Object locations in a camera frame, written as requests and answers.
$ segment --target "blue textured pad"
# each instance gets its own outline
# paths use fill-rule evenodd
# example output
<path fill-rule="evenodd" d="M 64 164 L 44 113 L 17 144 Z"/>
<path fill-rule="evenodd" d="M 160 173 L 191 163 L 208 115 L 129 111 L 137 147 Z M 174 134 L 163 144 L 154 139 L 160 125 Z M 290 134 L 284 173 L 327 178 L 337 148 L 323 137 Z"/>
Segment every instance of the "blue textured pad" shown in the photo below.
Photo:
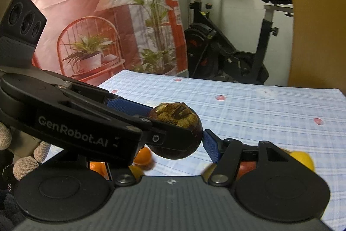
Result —
<path fill-rule="evenodd" d="M 221 153 L 218 150 L 216 141 L 206 131 L 203 131 L 203 147 L 211 158 L 211 161 L 218 163 L 221 158 Z"/>
<path fill-rule="evenodd" d="M 109 100 L 107 106 L 130 116 L 140 115 L 147 117 L 152 109 L 149 106 L 126 100 L 121 97 L 114 100 Z"/>

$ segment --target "black exercise bike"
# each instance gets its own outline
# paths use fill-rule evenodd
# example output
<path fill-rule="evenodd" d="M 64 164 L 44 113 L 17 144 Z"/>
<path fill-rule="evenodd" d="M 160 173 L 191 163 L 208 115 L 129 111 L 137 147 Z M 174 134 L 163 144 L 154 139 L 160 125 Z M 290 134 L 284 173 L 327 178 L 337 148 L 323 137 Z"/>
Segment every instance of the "black exercise bike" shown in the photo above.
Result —
<path fill-rule="evenodd" d="M 292 0 L 262 0 L 265 5 L 256 53 L 237 50 L 218 27 L 209 19 L 210 12 L 202 12 L 202 0 L 190 4 L 194 10 L 193 23 L 185 31 L 187 62 L 190 78 L 239 83 L 260 84 L 268 79 L 269 73 L 263 61 L 271 33 L 277 36 L 279 29 L 272 28 L 274 11 L 286 12 L 293 16 L 290 7 L 278 4 L 292 4 Z"/>

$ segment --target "red chair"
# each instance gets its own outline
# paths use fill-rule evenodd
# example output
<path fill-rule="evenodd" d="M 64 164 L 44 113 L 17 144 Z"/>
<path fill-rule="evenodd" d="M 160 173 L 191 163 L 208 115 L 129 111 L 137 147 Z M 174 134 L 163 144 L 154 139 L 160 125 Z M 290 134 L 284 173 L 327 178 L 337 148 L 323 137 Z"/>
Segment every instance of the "red chair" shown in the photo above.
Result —
<path fill-rule="evenodd" d="M 113 58 L 112 61 L 103 61 L 101 66 L 93 70 L 84 71 L 80 67 L 80 62 L 73 65 L 73 62 L 64 60 L 74 52 L 71 44 L 81 41 L 81 36 L 92 37 L 96 35 L 107 38 L 107 41 L 112 42 L 103 49 L 102 53 L 102 58 L 106 58 L 105 56 L 110 54 L 114 55 L 111 57 Z M 95 86 L 125 69 L 125 60 L 122 57 L 120 37 L 117 29 L 110 21 L 102 17 L 83 17 L 69 24 L 58 38 L 57 52 L 60 70 L 63 75 L 82 82 L 89 82 Z"/>

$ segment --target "lemon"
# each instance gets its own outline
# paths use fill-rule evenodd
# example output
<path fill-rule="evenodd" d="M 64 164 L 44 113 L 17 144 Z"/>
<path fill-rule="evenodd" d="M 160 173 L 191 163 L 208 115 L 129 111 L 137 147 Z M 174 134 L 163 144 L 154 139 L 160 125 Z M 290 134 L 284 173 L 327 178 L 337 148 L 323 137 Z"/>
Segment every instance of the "lemon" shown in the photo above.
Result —
<path fill-rule="evenodd" d="M 129 166 L 130 171 L 132 172 L 133 176 L 135 177 L 135 179 L 137 180 L 137 182 L 139 181 L 139 179 L 141 178 L 141 176 L 144 175 L 143 170 L 136 165 L 130 165 Z"/>
<path fill-rule="evenodd" d="M 314 162 L 312 161 L 312 158 L 310 157 L 308 153 L 293 151 L 289 153 L 289 155 L 295 158 L 297 161 L 299 161 L 303 165 L 305 165 L 307 168 L 311 169 L 313 172 L 315 172 Z"/>

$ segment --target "metal bolt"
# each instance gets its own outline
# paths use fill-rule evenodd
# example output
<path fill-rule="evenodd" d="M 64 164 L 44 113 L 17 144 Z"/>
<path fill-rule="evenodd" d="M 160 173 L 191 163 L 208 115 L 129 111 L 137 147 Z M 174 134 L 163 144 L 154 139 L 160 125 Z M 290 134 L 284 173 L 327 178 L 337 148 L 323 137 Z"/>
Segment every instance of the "metal bolt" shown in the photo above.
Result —
<path fill-rule="evenodd" d="M 146 122 L 146 123 L 151 123 L 151 121 L 150 121 L 150 120 L 145 119 L 145 118 L 140 118 L 140 120 L 141 120 L 141 121 L 144 121 L 144 122 Z"/>
<path fill-rule="evenodd" d="M 211 180 L 214 183 L 225 183 L 228 180 L 228 177 L 223 174 L 215 174 L 211 177 Z"/>
<path fill-rule="evenodd" d="M 121 174 L 116 178 L 116 181 L 122 184 L 128 184 L 134 180 L 132 175 L 129 174 Z"/>
<path fill-rule="evenodd" d="M 154 136 L 153 136 L 153 141 L 154 142 L 157 142 L 157 141 L 159 141 L 160 140 L 160 136 L 158 136 L 157 134 L 155 134 Z"/>
<path fill-rule="evenodd" d="M 138 128 L 138 127 L 135 127 L 135 126 L 126 126 L 126 128 L 129 130 L 129 131 L 132 131 L 132 132 L 137 132 L 137 133 L 140 133 L 141 130 Z"/>

